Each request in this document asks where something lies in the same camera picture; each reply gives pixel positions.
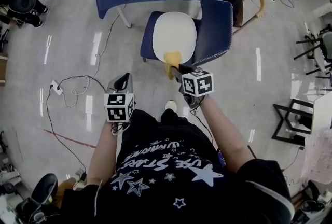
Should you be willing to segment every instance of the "person's right arm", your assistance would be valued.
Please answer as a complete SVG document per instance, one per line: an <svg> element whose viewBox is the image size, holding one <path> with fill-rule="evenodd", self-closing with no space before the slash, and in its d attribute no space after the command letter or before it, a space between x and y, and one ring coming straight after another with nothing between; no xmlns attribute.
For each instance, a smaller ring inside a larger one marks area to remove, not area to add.
<svg viewBox="0 0 332 224"><path fill-rule="evenodd" d="M237 172L247 161L254 157L247 148L238 129L223 114L212 98L207 96L201 109L211 129L216 143L223 153L230 171Z"/></svg>

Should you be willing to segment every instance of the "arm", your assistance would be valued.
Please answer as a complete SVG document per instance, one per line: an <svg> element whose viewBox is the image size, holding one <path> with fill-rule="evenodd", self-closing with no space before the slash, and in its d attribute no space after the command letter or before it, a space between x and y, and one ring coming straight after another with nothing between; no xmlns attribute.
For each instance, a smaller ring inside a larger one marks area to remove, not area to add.
<svg viewBox="0 0 332 224"><path fill-rule="evenodd" d="M112 135L112 124L105 122L97 147L92 155L88 185L99 185L107 182L115 173L117 136Z"/></svg>
<svg viewBox="0 0 332 224"><path fill-rule="evenodd" d="M243 164L254 158L241 134L209 96L202 101L201 109L223 153L227 168L237 172Z"/></svg>

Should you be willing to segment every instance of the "gray floor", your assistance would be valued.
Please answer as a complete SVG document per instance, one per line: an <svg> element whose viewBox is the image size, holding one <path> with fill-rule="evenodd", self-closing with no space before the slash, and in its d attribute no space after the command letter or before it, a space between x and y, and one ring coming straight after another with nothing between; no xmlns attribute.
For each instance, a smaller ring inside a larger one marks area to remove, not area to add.
<svg viewBox="0 0 332 224"><path fill-rule="evenodd" d="M117 15L112 9L104 20L99 19L95 0L41 1L50 8L50 13L43 17L45 25L39 29L26 25L11 32L7 84L0 89L0 128L5 131L12 158L30 187L46 173L53 172L62 181L80 167L72 154L47 132L51 130L46 112L49 86L52 80L94 74L97 65L93 50L98 46L99 53L102 51L110 24ZM245 19L258 10L253 2L245 2ZM155 10L195 13L197 4L179 1L128 4L124 11L133 27L126 28L120 18L114 23L96 78L106 86L118 74L131 72L136 107L159 118L167 100L177 101L179 114L185 102L177 91L178 84L167 79L163 64L143 63L140 57L145 25ZM305 76L305 70L314 68L313 62L305 58L293 61L294 56L303 52L303 46L295 41L305 33L304 22L314 31L323 26L318 19L306 15L300 2L290 9L278 0L275 3L267 0L265 16L234 36L232 48L223 57L203 65L214 73L212 98L238 127L256 156L275 159L281 168L293 161L297 147L271 139L279 121L272 104L286 105L291 97L313 101L317 98L316 88L324 86L321 80L316 81L315 75ZM86 85L84 79L62 84L67 103L75 102L72 89L83 92ZM91 115L86 114L86 96L93 97ZM69 109L52 92L49 111L57 134L92 146L97 144L105 112L103 90L95 82ZM197 123L193 116L189 120ZM280 135L289 136L286 133L283 128ZM61 140L89 166L92 147ZM285 172L289 183L292 179L298 181L304 155L300 151L294 165ZM300 184L292 184L291 193Z"/></svg>

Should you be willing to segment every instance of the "chair backrest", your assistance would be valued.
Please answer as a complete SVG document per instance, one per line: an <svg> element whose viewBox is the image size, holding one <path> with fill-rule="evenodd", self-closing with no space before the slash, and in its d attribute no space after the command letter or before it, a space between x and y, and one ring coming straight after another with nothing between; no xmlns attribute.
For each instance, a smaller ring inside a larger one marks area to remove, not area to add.
<svg viewBox="0 0 332 224"><path fill-rule="evenodd" d="M232 43L232 4L222 0L201 0L201 7L203 16L197 31L193 65L222 56Z"/></svg>
<svg viewBox="0 0 332 224"><path fill-rule="evenodd" d="M323 44L327 50L328 58L332 58L332 32L328 31L322 35Z"/></svg>

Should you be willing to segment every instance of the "white chair seat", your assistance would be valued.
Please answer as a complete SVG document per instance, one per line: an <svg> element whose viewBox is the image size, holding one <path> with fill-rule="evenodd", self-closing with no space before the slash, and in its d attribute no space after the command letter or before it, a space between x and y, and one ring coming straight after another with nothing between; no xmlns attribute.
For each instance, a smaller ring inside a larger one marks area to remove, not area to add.
<svg viewBox="0 0 332 224"><path fill-rule="evenodd" d="M152 39L156 57L165 62L165 52L179 51L181 63L187 62L196 46L197 31L192 18L181 12L162 14L156 21Z"/></svg>

